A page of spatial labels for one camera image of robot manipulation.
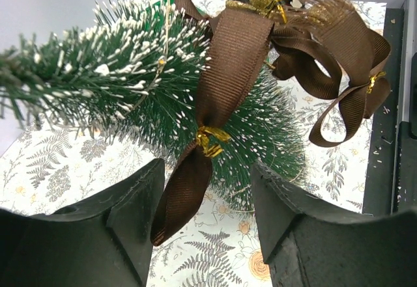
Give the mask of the brown ribbon bow cluster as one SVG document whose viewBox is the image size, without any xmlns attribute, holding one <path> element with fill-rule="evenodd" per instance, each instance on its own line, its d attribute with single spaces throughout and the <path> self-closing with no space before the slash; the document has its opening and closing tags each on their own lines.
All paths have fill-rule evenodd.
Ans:
<svg viewBox="0 0 417 287">
<path fill-rule="evenodd" d="M 197 131 L 180 155 L 159 201 L 150 239 L 160 246 L 197 213 L 212 160 L 230 140 L 224 126 L 252 89 L 270 49 L 274 77 L 295 77 L 312 96 L 330 100 L 351 139 L 390 93 L 388 41 L 370 29 L 349 0 L 228 0 L 208 20 L 210 46 L 195 97 Z M 218 143 L 211 144 L 215 137 Z"/>
</svg>

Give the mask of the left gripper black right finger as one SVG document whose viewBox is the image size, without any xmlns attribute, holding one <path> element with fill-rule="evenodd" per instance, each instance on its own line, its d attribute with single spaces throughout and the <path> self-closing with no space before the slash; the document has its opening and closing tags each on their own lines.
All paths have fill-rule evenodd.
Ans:
<svg viewBox="0 0 417 287">
<path fill-rule="evenodd" d="M 374 217 L 317 198 L 262 163 L 250 172 L 274 286 L 415 286 L 416 207 Z"/>
</svg>

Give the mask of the green plastic tray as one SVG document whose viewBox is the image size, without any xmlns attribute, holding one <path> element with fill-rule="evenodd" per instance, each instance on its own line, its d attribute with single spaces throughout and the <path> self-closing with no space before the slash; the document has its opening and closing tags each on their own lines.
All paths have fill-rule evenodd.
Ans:
<svg viewBox="0 0 417 287">
<path fill-rule="evenodd" d="M 147 14 L 151 14 L 152 10 L 159 12 L 161 9 L 170 5 L 170 15 L 172 16 L 175 11 L 175 0 L 144 0 L 146 5 L 145 10 Z"/>
</svg>

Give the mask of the small green christmas tree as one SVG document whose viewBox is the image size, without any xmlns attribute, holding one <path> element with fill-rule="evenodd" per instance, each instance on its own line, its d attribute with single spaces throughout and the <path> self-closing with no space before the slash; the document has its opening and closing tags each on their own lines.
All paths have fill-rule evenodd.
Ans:
<svg viewBox="0 0 417 287">
<path fill-rule="evenodd" d="M 170 8 L 118 0 L 95 7 L 96 23 L 44 44 L 22 38 L 1 53 L 1 108 L 24 127 L 1 160 L 1 187 L 56 202 L 74 181 L 92 193 L 98 173 L 116 180 L 145 153 L 171 172 L 197 129 L 195 94 L 209 26 Z"/>
</svg>

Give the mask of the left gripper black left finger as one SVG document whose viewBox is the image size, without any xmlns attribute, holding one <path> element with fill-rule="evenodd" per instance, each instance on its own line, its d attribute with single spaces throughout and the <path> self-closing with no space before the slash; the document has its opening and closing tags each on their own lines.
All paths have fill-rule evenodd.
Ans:
<svg viewBox="0 0 417 287">
<path fill-rule="evenodd" d="M 144 286 L 163 160 L 50 215 L 1 210 L 1 285 Z"/>
</svg>

